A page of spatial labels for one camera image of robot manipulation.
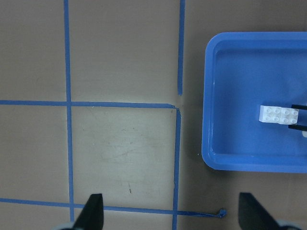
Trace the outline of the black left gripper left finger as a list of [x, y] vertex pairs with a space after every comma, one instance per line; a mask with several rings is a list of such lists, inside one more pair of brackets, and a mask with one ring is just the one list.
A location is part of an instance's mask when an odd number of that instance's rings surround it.
[[102, 194], [91, 194], [72, 230], [102, 230], [104, 226]]

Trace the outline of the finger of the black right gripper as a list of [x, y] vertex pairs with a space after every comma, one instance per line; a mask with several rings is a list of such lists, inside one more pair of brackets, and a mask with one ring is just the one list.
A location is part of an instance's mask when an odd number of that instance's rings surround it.
[[292, 104], [291, 108], [307, 108], [307, 106], [306, 105]]
[[303, 137], [307, 137], [307, 127], [303, 125], [288, 125], [289, 129], [299, 130]]

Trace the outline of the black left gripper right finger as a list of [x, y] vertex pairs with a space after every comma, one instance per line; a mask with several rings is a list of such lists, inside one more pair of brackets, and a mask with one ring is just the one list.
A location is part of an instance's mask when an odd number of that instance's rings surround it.
[[291, 224], [279, 224], [251, 194], [241, 192], [238, 201], [238, 223], [242, 230], [296, 230]]

